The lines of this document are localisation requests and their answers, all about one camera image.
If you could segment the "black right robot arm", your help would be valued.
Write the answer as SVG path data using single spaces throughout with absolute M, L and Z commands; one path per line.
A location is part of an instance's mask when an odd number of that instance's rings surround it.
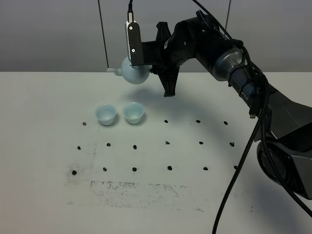
M 156 39 L 142 46 L 144 63 L 159 76 L 164 95 L 175 95 L 180 66 L 197 59 L 218 81 L 234 88 L 257 119 L 251 140 L 266 176 L 290 195 L 312 197 L 312 109 L 269 84 L 240 40 L 233 39 L 209 13 L 176 24 L 157 24 Z

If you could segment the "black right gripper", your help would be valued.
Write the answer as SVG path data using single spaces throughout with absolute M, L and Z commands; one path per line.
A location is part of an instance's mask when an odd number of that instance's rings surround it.
M 201 26 L 198 20 L 183 20 L 171 33 L 167 22 L 157 25 L 156 40 L 143 43 L 144 64 L 151 65 L 151 73 L 158 75 L 164 97 L 175 96 L 179 67 L 195 57 L 195 45 Z

